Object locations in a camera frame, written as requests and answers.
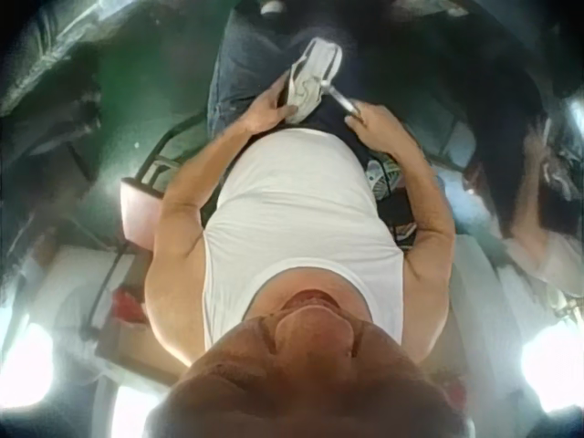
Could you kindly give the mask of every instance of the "dark clothing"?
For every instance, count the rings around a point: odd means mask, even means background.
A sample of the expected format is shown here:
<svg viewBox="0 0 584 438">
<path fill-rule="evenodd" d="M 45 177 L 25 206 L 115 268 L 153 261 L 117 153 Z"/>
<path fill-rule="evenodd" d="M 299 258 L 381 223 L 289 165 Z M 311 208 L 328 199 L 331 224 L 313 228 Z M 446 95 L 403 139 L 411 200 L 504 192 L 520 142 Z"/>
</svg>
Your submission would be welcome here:
<svg viewBox="0 0 584 438">
<path fill-rule="evenodd" d="M 477 63 L 468 69 L 464 104 L 476 139 L 501 233 L 510 237 L 525 169 L 524 143 L 529 127 L 546 118 L 533 79 L 508 60 Z M 566 201 L 545 183 L 539 190 L 540 222 L 545 229 L 576 235 L 579 202 Z"/>
<path fill-rule="evenodd" d="M 334 41 L 343 48 L 343 61 L 334 84 L 349 98 L 364 98 L 356 42 L 330 17 L 326 21 L 319 19 L 318 25 L 307 22 L 303 26 L 294 26 L 288 14 L 261 16 L 256 0 L 243 0 L 232 11 L 211 83 L 207 126 L 211 139 L 237 120 L 259 94 L 290 69 L 314 37 Z M 347 127 L 345 116 L 337 102 L 324 96 L 318 108 L 304 122 L 293 127 L 336 135 L 366 168 L 370 152 Z M 276 130 L 287 127 L 280 125 Z"/>
</svg>

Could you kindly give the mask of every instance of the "white sneaker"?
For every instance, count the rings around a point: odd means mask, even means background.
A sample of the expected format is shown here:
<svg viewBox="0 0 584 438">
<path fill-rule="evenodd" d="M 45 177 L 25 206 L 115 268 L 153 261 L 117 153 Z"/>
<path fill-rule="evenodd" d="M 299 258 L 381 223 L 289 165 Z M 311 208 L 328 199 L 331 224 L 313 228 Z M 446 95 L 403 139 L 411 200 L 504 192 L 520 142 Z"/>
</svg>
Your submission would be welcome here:
<svg viewBox="0 0 584 438">
<path fill-rule="evenodd" d="M 286 5 L 280 0 L 270 0 L 262 5 L 260 13 L 262 16 L 267 14 L 282 14 L 286 11 Z"/>
<path fill-rule="evenodd" d="M 394 160 L 383 157 L 369 161 L 365 176 L 375 199 L 381 201 L 395 190 L 402 176 L 402 171 Z"/>
<path fill-rule="evenodd" d="M 287 104 L 297 106 L 298 111 L 286 122 L 298 124 L 317 108 L 322 100 L 321 82 L 332 81 L 337 76 L 342 59 L 343 50 L 339 45 L 318 37 L 310 41 L 290 69 Z"/>
</svg>

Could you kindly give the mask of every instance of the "tank top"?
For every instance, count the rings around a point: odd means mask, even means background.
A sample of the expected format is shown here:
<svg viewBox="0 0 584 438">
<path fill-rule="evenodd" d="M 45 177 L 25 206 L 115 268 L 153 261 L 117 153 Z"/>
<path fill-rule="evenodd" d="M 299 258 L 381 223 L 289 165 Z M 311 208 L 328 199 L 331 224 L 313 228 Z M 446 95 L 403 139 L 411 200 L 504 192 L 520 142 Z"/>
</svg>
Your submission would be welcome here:
<svg viewBox="0 0 584 438">
<path fill-rule="evenodd" d="M 206 348 L 243 320 L 262 285 L 298 267 L 348 280 L 373 323 L 401 343 L 403 253 L 339 138 L 289 129 L 254 143 L 225 181 L 203 238 Z"/>
</svg>

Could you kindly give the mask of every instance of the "mouth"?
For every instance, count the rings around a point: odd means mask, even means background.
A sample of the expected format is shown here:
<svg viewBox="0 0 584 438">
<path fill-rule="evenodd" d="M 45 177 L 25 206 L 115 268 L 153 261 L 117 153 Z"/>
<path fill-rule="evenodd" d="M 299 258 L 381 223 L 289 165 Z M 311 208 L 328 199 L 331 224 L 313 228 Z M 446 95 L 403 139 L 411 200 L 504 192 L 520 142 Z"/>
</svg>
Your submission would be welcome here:
<svg viewBox="0 0 584 438">
<path fill-rule="evenodd" d="M 303 290 L 290 298 L 282 310 L 295 310 L 304 306 L 320 305 L 332 310 L 340 310 L 339 303 L 329 294 L 321 290 Z"/>
</svg>

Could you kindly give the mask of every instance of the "green floor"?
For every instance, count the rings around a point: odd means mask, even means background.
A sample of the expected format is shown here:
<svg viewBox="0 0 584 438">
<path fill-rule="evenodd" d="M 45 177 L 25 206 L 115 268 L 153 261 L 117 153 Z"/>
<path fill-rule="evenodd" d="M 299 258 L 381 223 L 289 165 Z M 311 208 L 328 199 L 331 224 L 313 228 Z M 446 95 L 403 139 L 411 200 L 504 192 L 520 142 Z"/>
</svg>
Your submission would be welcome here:
<svg viewBox="0 0 584 438">
<path fill-rule="evenodd" d="M 120 179 L 133 176 L 175 123 L 204 110 L 214 58 L 233 2 L 193 2 L 181 13 L 146 5 L 98 44 L 101 129 L 78 146 L 97 180 L 74 212 L 92 233 L 120 235 Z M 205 145 L 204 126 L 169 143 L 173 157 Z"/>
</svg>

